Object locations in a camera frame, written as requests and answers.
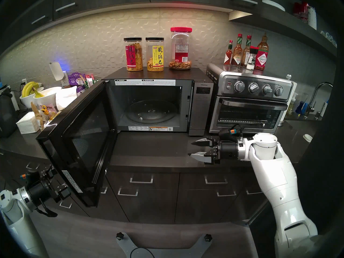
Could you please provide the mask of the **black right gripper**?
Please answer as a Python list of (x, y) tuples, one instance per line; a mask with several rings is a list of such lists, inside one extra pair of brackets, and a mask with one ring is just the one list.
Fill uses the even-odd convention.
[[(237, 137), (219, 137), (217, 143), (216, 138), (206, 137), (192, 142), (191, 145), (211, 148), (215, 146), (215, 164), (220, 164), (221, 160), (238, 160)], [(199, 162), (214, 163), (213, 155), (207, 152), (188, 153), (188, 156)]]

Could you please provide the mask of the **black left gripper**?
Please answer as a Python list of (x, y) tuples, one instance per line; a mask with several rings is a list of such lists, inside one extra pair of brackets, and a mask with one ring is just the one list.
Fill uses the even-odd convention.
[(39, 174), (29, 174), (27, 178), (27, 194), (35, 206), (40, 206), (49, 199), (55, 203), (67, 199), (71, 196), (71, 191), (67, 185), (59, 185), (56, 191), (56, 181), (53, 177), (57, 175), (57, 170), (52, 165), (47, 165), (44, 169), (44, 176)]

